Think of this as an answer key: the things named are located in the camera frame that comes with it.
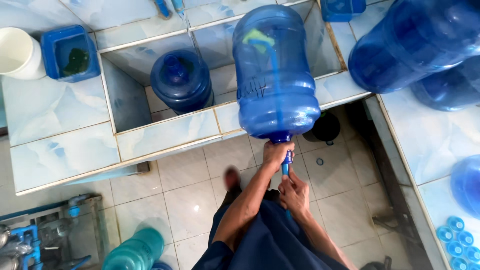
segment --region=large plastic water bottle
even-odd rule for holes
[[[480,56],[411,85],[417,99],[435,110],[455,111],[480,103]]]
[[[450,188],[463,210],[480,220],[480,155],[470,156],[455,164]]]
[[[178,115],[212,106],[214,96],[205,61],[187,50],[162,55],[150,73],[153,92]]]
[[[480,1],[397,0],[350,54],[353,80],[389,93],[480,54]]]
[[[107,255],[102,270],[150,270],[162,255],[163,244],[156,230],[140,230]]]
[[[286,142],[320,116],[305,41],[302,18],[282,5],[256,8],[235,27],[239,122],[249,135]]]

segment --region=person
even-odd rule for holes
[[[267,190],[294,147],[265,143],[263,164],[243,191],[238,170],[226,171],[228,192],[192,270],[357,270],[313,218],[308,185],[291,166],[278,190]]]

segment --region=hand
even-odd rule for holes
[[[295,144],[293,142],[286,142],[281,144],[273,144],[272,141],[268,141],[264,145],[264,161],[262,167],[271,169],[274,173],[280,169],[280,165],[287,156],[287,151],[292,151],[292,157]]]
[[[308,200],[308,185],[300,180],[292,167],[288,168],[288,175],[282,175],[282,183],[278,186],[280,191],[280,204],[290,210],[292,217],[299,223],[310,216],[310,203]]]

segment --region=blue shirt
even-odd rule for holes
[[[316,251],[307,235],[277,203],[263,200],[257,216],[233,253],[223,242],[211,244],[229,206],[218,210],[208,248],[192,270],[348,270]]]

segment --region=white bucket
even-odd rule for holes
[[[0,75],[22,80],[47,75],[40,44],[24,30],[0,28]]]

